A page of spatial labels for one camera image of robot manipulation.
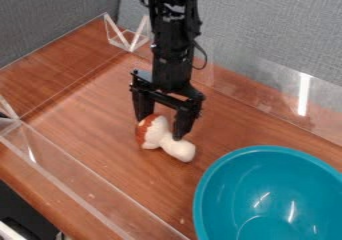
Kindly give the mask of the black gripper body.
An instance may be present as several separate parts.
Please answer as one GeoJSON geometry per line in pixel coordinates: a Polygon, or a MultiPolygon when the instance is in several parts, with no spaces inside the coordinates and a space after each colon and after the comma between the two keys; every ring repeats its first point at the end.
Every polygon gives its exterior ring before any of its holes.
{"type": "Polygon", "coordinates": [[[152,71],[133,69],[129,85],[133,92],[145,93],[154,104],[173,109],[197,108],[201,110],[204,94],[190,85],[192,69],[186,63],[162,63],[152,61],[152,71]]]}

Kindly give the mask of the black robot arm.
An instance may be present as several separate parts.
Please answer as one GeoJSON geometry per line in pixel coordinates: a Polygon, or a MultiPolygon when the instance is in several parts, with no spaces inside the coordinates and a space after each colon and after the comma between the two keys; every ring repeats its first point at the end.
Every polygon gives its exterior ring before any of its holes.
{"type": "Polygon", "coordinates": [[[193,52],[201,21],[197,0],[140,0],[148,8],[153,33],[152,70],[133,70],[129,91],[134,115],[142,120],[161,104],[176,111],[172,138],[178,141],[200,115],[204,94],[190,85],[193,52]]]}

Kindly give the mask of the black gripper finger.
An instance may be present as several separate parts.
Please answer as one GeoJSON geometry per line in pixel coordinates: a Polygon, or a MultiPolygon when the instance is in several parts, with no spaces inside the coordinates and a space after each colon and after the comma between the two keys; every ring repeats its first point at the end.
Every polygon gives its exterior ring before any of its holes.
{"type": "Polygon", "coordinates": [[[153,113],[154,101],[145,93],[140,92],[132,93],[132,101],[136,120],[141,121],[149,114],[153,113]]]}
{"type": "Polygon", "coordinates": [[[180,109],[174,115],[172,138],[178,141],[190,132],[194,120],[198,117],[197,108],[180,109]]]}

